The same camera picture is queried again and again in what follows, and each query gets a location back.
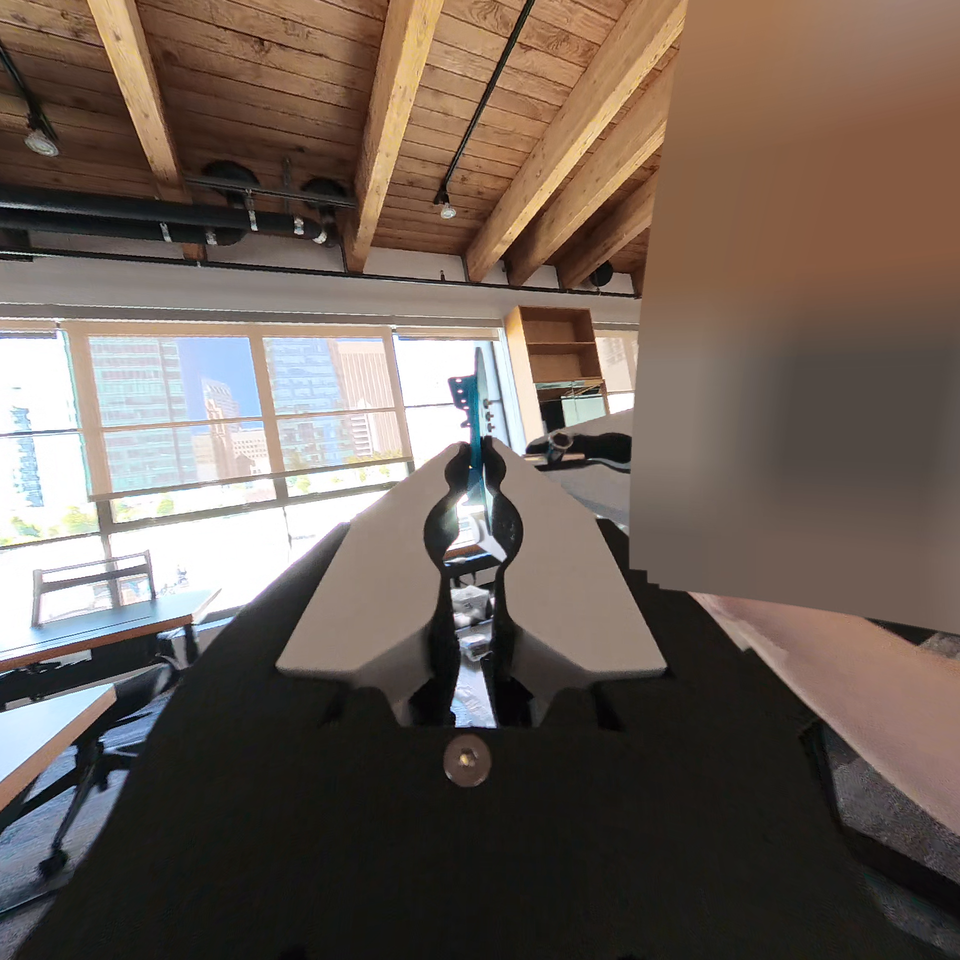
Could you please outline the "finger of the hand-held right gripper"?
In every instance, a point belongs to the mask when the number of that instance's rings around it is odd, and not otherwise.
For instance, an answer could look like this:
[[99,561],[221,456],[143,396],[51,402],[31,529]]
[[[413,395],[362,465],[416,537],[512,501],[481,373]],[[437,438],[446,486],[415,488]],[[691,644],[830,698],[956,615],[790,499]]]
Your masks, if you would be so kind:
[[607,414],[558,428],[531,441],[525,452],[546,460],[631,460],[632,426],[631,411]]
[[578,500],[597,517],[630,519],[630,462],[563,458],[556,462],[537,463],[535,468],[557,482],[570,497]]

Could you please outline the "wooden bookshelf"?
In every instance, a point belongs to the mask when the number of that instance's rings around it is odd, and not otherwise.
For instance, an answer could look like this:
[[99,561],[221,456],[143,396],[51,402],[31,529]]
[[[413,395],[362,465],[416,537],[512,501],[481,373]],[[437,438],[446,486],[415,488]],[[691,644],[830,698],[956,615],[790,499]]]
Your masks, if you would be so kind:
[[590,310],[517,306],[505,318],[505,334],[527,442],[549,432],[543,403],[594,393],[601,412],[609,412]]

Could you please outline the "wood-edged office desk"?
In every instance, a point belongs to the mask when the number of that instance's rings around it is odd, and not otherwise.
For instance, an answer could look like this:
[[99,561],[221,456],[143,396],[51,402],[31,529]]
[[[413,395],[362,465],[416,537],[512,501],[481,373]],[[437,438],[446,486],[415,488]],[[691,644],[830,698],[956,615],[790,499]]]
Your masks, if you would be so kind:
[[156,664],[179,668],[173,635],[183,635],[185,664],[199,655],[195,623],[220,589],[161,596],[56,620],[2,637],[1,709],[78,690]]
[[1,810],[116,702],[113,683],[1,713]]

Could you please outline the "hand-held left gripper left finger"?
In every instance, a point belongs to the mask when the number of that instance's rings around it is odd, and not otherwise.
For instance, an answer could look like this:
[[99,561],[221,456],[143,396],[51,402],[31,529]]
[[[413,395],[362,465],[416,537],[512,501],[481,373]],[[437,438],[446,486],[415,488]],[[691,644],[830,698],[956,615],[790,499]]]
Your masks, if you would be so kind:
[[471,448],[456,442],[349,523],[276,661],[298,679],[380,690],[403,724],[450,726],[460,653],[443,563]]

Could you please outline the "person's right forearm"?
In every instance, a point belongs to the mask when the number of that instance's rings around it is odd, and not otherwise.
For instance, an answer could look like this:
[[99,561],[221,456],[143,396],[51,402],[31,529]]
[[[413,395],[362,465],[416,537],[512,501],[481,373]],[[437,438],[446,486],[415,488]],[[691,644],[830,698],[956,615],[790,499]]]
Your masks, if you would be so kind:
[[690,593],[882,776],[959,833],[959,664],[853,615]]

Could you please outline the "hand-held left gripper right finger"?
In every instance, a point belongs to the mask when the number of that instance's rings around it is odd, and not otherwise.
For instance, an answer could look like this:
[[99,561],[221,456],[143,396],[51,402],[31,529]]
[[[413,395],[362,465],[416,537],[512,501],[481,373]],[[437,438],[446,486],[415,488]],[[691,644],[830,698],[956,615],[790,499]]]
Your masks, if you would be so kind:
[[497,726],[539,725],[565,690],[651,680],[667,663],[594,511],[484,438],[491,532],[505,552],[484,668]]

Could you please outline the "slatted chair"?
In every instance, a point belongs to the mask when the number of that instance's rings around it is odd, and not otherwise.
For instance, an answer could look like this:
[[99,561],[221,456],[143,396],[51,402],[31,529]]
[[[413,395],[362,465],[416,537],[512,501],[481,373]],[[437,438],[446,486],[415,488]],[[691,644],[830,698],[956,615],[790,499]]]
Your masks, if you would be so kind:
[[159,592],[148,550],[32,572],[30,626],[155,601]]

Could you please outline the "black ceiling pipes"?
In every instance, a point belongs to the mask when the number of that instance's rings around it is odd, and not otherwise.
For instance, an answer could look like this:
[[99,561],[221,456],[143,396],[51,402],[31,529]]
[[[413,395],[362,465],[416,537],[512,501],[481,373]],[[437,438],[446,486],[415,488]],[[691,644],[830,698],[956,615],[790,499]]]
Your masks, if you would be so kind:
[[261,185],[232,160],[207,163],[192,186],[218,194],[222,203],[89,194],[2,183],[5,231],[132,239],[174,245],[229,247],[250,234],[292,237],[320,246],[338,241],[337,214],[357,200],[337,181],[314,177],[301,189]]

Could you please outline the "large window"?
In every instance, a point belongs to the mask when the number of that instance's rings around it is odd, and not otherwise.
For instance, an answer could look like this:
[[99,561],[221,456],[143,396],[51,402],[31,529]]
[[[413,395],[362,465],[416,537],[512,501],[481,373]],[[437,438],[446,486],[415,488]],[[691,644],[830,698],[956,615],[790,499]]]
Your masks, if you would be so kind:
[[335,526],[470,431],[449,378],[500,344],[184,325],[2,331],[2,605],[33,572],[150,552],[158,596],[252,600]]

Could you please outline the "black lighting rail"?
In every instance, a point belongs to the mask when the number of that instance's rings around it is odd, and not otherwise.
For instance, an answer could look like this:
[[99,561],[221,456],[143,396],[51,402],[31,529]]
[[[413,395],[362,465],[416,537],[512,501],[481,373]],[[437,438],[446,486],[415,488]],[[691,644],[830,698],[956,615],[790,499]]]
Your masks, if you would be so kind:
[[524,2],[518,14],[518,17],[516,18],[512,26],[512,29],[505,41],[501,54],[499,55],[498,60],[496,61],[494,69],[488,81],[486,82],[484,92],[481,95],[481,98],[474,109],[474,113],[472,114],[470,121],[466,127],[466,130],[463,133],[462,138],[458,144],[458,147],[455,150],[452,158],[450,159],[450,162],[439,182],[436,194],[440,190],[445,190],[448,193],[448,195],[450,195],[449,188],[450,188],[450,183],[453,178],[453,175],[456,172],[460,162],[462,161],[464,153],[468,145],[470,144],[471,139],[474,136],[474,132],[483,114],[486,112],[490,99],[493,96],[493,93],[496,90],[496,87],[498,86],[501,75],[509,62],[511,54],[513,53],[514,49],[516,48],[519,42],[523,28],[525,27],[527,20],[530,18],[531,12],[535,5],[536,5],[536,1]]
[[23,99],[28,110],[28,125],[32,131],[39,131],[45,137],[54,140],[56,133],[46,117],[40,99],[31,90],[26,80],[21,76],[18,66],[4,43],[1,43],[1,65],[6,76],[13,84],[18,96]]

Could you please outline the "blue round metal plate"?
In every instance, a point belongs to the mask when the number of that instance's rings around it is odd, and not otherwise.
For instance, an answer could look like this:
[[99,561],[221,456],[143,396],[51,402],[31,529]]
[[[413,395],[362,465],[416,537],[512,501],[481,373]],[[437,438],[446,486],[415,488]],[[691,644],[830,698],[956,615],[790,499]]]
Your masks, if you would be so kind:
[[466,384],[466,423],[469,430],[470,467],[467,482],[467,503],[483,508],[486,519],[490,518],[493,496],[488,491],[484,461],[485,438],[492,435],[494,411],[486,374],[483,348],[474,351],[474,374]]

